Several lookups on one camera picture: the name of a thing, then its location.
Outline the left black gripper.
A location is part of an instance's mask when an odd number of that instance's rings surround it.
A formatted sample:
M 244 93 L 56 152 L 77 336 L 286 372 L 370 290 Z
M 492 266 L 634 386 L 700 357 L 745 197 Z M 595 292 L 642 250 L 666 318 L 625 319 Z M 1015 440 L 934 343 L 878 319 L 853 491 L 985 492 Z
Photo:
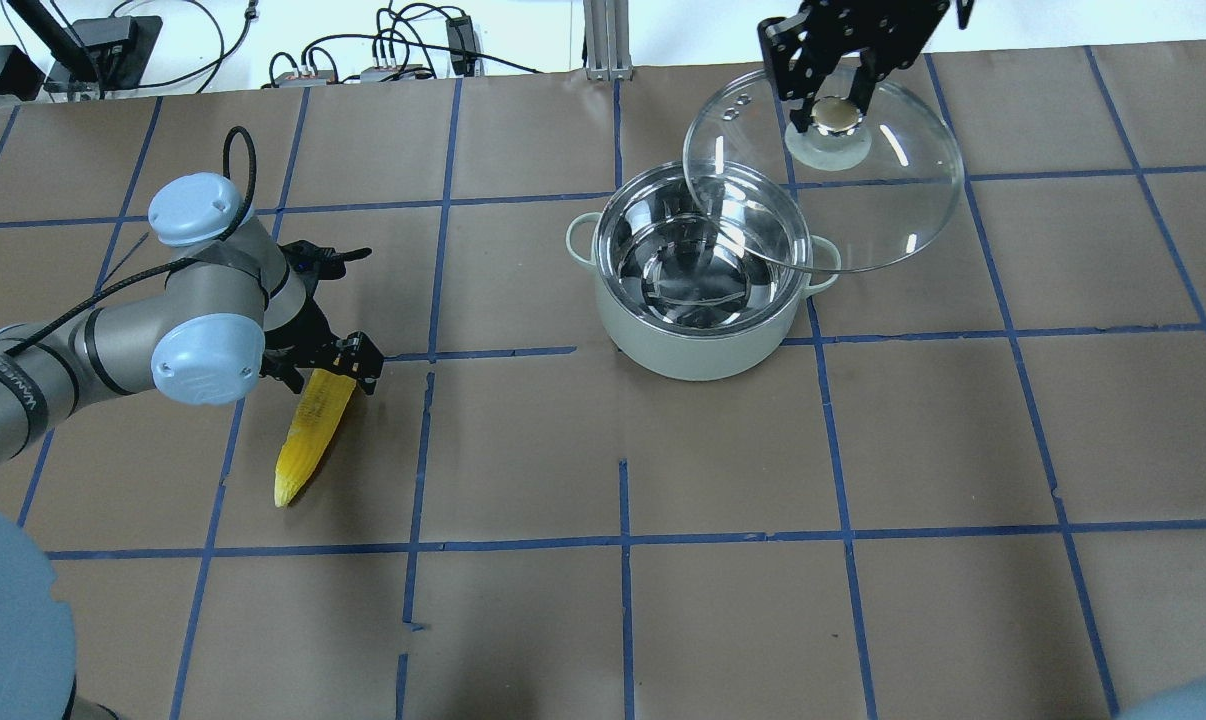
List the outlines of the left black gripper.
M 302 396 L 306 382 L 302 369 L 323 369 L 352 379 L 364 396 L 374 396 L 384 373 L 384 351 L 361 330 L 338 336 L 315 300 L 320 282 L 346 277 L 347 264 L 369 258 L 373 250 L 339 251 L 298 240 L 287 242 L 280 252 L 289 269 L 289 281 L 302 286 L 303 302 L 282 324 L 265 332 L 260 377 L 271 377 L 293 396 Z

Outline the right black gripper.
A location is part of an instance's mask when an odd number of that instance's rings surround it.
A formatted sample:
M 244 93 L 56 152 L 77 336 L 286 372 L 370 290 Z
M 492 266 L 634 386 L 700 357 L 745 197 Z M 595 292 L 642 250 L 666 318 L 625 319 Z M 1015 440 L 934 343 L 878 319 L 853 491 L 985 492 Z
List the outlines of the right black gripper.
M 804 1 L 796 14 L 759 22 L 763 68 L 794 129 L 808 131 L 818 92 L 842 55 L 859 59 L 847 101 L 868 113 L 877 84 L 914 64 L 946 14 L 965 29 L 973 8 L 974 1 Z

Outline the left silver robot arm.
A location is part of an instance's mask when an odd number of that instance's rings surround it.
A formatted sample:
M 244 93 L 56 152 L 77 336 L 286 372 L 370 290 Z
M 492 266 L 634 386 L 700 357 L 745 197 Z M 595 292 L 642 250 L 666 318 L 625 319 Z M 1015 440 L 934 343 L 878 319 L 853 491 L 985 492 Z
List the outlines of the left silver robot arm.
M 293 392 L 303 370 L 350 377 L 371 393 L 382 352 L 364 333 L 336 336 L 315 302 L 321 281 L 367 256 L 280 245 L 232 178 L 174 178 L 150 201 L 150 227 L 172 250 L 158 295 L 86 302 L 46 323 L 0 329 L 0 466 L 77 411 L 156 390 L 178 404 L 236 404 L 263 377 Z M 76 630 L 55 601 L 41 548 L 0 514 L 0 719 L 110 719 L 77 692 Z

